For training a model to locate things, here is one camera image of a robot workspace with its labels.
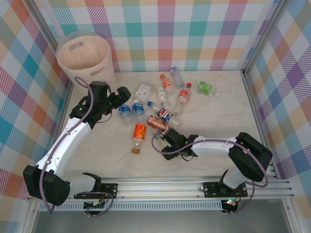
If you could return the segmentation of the orange NFC juice bottle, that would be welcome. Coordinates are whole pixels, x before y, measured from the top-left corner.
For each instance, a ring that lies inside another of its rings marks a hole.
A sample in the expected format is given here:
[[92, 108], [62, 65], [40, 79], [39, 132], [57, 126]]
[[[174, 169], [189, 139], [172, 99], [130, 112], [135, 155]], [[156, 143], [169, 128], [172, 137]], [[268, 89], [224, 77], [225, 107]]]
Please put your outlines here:
[[136, 124], [133, 133], [133, 146], [132, 146], [133, 154], [140, 153], [140, 148], [144, 142], [145, 134], [146, 134], [146, 126], [141, 122]]

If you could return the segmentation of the right control board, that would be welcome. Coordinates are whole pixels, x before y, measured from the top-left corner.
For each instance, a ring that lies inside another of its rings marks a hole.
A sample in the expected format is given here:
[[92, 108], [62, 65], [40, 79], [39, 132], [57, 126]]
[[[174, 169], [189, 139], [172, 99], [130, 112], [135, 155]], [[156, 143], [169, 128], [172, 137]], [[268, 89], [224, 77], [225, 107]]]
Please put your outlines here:
[[231, 213], [235, 212], [238, 209], [238, 201], [228, 199], [228, 200], [223, 200], [222, 201], [222, 212], [224, 213]]

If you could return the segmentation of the right aluminium frame post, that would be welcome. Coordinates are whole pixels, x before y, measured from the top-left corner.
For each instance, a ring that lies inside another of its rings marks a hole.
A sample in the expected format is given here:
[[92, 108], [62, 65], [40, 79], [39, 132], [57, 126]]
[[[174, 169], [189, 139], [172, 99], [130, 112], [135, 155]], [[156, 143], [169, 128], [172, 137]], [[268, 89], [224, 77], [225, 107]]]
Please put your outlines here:
[[283, 12], [287, 8], [291, 0], [273, 0], [262, 22], [259, 24], [260, 28], [254, 39], [254, 42], [248, 51], [245, 62], [242, 66], [241, 73], [246, 77], [256, 61], [259, 58], [265, 44], [272, 35], [277, 23], [279, 22]]

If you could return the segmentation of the black mount plate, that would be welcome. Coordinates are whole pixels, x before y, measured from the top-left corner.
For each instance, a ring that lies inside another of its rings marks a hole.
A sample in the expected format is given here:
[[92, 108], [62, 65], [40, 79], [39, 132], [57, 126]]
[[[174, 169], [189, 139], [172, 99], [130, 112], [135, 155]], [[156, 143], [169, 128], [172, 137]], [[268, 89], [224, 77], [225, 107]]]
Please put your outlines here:
[[203, 183], [205, 198], [239, 198], [247, 197], [247, 188], [245, 183], [240, 184], [237, 188], [231, 189], [218, 182]]
[[110, 197], [107, 194], [102, 194], [102, 192], [109, 193], [113, 198], [117, 197], [118, 184], [117, 183], [101, 183], [96, 184], [95, 187], [90, 192], [100, 192], [100, 194], [77, 194], [74, 195], [74, 199], [102, 199], [106, 200]]

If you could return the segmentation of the right black mount plate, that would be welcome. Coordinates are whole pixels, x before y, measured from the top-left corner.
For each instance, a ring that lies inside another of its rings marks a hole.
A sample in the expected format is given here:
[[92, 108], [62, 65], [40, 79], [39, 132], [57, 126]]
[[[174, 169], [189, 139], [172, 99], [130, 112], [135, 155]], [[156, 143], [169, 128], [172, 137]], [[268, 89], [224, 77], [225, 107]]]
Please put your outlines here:
[[240, 184], [237, 188], [231, 189], [218, 182], [203, 183], [205, 198], [239, 198], [247, 197], [247, 188], [245, 183]]

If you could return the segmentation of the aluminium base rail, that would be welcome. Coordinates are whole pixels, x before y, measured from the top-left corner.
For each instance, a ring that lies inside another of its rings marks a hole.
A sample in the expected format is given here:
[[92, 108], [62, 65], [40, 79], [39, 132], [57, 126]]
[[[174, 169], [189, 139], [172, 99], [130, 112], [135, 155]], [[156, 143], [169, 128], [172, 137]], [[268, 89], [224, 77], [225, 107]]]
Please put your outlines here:
[[[130, 200], [204, 200], [202, 184], [219, 177], [147, 177], [104, 178], [104, 183], [117, 183], [119, 201]], [[294, 192], [288, 180], [269, 177], [265, 188], [256, 187], [253, 199], [292, 199]]]

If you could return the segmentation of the blue label water bottle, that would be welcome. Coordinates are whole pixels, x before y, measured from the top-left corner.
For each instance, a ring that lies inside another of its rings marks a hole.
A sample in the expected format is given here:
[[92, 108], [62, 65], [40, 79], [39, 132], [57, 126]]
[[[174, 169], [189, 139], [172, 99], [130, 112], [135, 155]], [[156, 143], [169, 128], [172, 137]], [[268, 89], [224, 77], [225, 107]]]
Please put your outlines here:
[[132, 105], [132, 112], [134, 116], [135, 122], [139, 122], [144, 120], [144, 108], [143, 104], [139, 100], [134, 100], [133, 105]]
[[128, 105], [123, 104], [119, 107], [119, 116], [125, 125], [131, 125], [132, 111]]

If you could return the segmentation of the beige plastic bin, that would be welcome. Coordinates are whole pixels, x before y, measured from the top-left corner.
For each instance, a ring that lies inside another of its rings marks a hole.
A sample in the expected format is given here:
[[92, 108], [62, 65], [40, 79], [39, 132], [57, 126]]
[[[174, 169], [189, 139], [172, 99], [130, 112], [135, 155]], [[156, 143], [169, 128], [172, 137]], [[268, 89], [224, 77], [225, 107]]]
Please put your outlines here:
[[77, 84], [75, 77], [80, 77], [87, 83], [103, 81], [112, 91], [117, 90], [112, 51], [103, 37], [94, 33], [74, 31], [59, 39], [56, 59], [80, 93], [85, 92], [86, 88]]

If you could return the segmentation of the clear bottle purple cap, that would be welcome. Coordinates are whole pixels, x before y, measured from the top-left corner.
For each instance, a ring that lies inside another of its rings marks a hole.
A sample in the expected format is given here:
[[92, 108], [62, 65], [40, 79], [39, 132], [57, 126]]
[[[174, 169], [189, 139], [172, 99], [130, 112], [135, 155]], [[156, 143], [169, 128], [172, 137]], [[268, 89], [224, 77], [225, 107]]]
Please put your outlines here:
[[182, 80], [179, 69], [176, 66], [170, 68], [170, 74], [177, 88], [181, 89], [184, 87], [184, 82]]

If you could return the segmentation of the left control board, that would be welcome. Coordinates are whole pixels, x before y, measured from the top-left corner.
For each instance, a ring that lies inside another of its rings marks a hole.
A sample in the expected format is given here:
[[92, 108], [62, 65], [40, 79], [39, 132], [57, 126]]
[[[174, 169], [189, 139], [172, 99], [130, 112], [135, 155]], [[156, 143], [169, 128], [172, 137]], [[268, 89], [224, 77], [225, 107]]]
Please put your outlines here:
[[83, 208], [86, 209], [104, 209], [105, 202], [100, 202], [99, 200], [95, 201], [85, 201], [83, 204]]

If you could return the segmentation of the left black mount plate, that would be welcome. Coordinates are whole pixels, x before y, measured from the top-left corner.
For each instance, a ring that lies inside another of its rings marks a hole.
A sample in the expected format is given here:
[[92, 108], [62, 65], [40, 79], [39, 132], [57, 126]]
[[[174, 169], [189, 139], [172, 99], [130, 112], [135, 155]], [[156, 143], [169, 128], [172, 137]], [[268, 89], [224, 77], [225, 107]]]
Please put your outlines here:
[[107, 194], [102, 194], [102, 192], [109, 193], [113, 198], [117, 197], [118, 184], [117, 183], [101, 183], [96, 184], [95, 187], [90, 192], [100, 192], [100, 194], [77, 194], [74, 195], [74, 199], [102, 199], [106, 200], [110, 197]]

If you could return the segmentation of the green label plastic bottle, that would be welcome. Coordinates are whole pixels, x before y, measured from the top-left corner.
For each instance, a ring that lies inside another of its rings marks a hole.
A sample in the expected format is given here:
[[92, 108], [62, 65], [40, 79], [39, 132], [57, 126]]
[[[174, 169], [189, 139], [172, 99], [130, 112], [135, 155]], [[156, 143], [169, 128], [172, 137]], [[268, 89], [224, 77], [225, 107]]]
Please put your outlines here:
[[209, 97], [218, 97], [220, 92], [216, 90], [216, 88], [204, 81], [199, 81], [196, 87], [196, 92], [200, 94], [204, 94]]

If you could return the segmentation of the control board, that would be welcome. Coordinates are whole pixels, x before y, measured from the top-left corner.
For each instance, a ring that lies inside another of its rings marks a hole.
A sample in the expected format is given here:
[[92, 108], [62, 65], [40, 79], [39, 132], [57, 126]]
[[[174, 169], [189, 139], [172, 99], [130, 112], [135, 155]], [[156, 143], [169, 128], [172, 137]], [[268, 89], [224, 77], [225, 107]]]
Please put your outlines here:
[[238, 209], [238, 201], [228, 199], [228, 200], [223, 200], [222, 201], [222, 212], [224, 213], [231, 213], [235, 212]]
[[83, 204], [83, 208], [86, 209], [104, 209], [105, 202], [100, 202], [99, 200], [95, 201], [85, 201]]

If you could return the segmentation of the clear bottle green label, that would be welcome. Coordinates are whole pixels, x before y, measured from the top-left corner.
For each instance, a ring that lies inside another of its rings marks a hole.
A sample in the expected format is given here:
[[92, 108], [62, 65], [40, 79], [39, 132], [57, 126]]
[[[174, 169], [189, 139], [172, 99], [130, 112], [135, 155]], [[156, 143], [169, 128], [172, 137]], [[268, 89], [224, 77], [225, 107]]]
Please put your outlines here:
[[159, 98], [159, 101], [160, 101], [160, 104], [167, 110], [170, 110], [171, 109], [171, 104], [169, 102], [169, 97], [168, 95], [166, 94], [165, 90], [163, 89], [163, 87], [161, 85], [156, 85], [155, 86], [156, 88], [156, 92], [158, 94], [158, 98]]

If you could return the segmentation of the red label cola bottle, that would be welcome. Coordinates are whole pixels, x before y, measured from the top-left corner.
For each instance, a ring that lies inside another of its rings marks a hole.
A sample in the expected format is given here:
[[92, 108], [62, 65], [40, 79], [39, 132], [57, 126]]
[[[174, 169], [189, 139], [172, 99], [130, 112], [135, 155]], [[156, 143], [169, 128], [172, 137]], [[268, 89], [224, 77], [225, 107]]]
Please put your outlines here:
[[182, 114], [185, 106], [189, 102], [191, 86], [192, 86], [191, 83], [187, 83], [185, 88], [180, 91], [177, 98], [177, 102], [173, 108], [174, 114], [179, 116]]

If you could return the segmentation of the right aluminium floor rail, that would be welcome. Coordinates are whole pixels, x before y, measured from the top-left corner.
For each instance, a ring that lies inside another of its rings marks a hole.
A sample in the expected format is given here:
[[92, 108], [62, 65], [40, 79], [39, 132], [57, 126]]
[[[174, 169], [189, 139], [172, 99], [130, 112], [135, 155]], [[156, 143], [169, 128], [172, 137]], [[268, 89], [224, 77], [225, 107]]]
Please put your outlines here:
[[261, 115], [260, 115], [260, 112], [259, 112], [259, 108], [256, 105], [255, 96], [254, 96], [254, 94], [253, 94], [253, 92], [251, 90], [251, 86], [250, 86], [249, 80], [248, 80], [248, 78], [245, 75], [243, 70], [241, 70], [240, 73], [241, 73], [242, 82], [243, 82], [243, 85], [244, 85], [244, 88], [245, 88], [245, 91], [246, 91], [246, 94], [247, 94], [247, 97], [248, 97], [248, 100], [249, 100], [249, 103], [250, 103], [250, 107], [251, 107], [251, 110], [252, 110], [252, 113], [253, 113], [253, 117], [254, 117], [254, 120], [255, 120], [255, 123], [256, 123], [256, 127], [257, 127], [257, 130], [258, 130], [258, 133], [259, 133], [260, 142], [266, 148], [270, 149], [270, 145], [268, 143], [267, 136], [265, 135], [264, 126], [263, 126], [263, 122], [262, 122]]

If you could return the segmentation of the orange soda bottle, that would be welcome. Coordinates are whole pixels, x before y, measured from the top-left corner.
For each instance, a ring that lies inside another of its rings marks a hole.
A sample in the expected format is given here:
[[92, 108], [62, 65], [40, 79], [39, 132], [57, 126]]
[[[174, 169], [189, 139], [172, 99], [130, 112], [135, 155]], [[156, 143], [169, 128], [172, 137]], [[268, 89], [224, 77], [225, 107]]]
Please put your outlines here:
[[170, 78], [166, 75], [160, 75], [160, 80], [162, 82], [163, 88], [167, 94], [173, 94], [175, 92], [175, 86], [173, 85]]

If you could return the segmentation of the clear bottle blue cap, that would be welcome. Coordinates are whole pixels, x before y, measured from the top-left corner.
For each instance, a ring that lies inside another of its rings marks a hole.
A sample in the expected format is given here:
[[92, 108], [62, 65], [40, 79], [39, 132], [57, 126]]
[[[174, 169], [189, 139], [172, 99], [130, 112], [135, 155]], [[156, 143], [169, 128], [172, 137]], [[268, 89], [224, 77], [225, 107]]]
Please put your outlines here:
[[147, 103], [147, 106], [150, 107], [152, 109], [153, 112], [158, 113], [162, 110], [168, 110], [167, 108], [165, 108], [162, 104], [158, 104], [152, 101], [149, 101]]

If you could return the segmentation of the clear bottle white label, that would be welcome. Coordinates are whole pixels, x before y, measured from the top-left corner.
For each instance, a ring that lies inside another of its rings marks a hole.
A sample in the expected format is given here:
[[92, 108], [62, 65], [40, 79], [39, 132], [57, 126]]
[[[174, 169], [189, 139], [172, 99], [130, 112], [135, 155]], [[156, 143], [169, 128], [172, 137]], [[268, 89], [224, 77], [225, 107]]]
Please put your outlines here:
[[151, 98], [155, 90], [153, 83], [141, 84], [135, 93], [135, 98], [141, 101], [147, 101]]

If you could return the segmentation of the Pepsi label plastic bottle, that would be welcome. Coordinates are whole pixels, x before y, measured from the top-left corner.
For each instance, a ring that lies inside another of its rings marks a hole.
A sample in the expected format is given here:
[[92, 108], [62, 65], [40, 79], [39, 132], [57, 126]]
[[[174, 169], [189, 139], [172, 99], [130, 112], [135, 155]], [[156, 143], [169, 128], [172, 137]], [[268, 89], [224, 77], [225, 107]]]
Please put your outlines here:
[[156, 115], [168, 125], [170, 128], [178, 128], [182, 125], [181, 120], [178, 116], [173, 115], [170, 111], [165, 108], [160, 108], [156, 111]]

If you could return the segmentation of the brown label drink bottle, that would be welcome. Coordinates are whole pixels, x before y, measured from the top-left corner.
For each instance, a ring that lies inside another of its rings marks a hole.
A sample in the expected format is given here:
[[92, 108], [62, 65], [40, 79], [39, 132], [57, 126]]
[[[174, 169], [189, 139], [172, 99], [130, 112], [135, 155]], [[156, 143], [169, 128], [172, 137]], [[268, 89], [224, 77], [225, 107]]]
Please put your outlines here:
[[148, 117], [147, 124], [161, 132], [167, 131], [169, 128], [167, 124], [165, 124], [163, 121], [153, 115]]

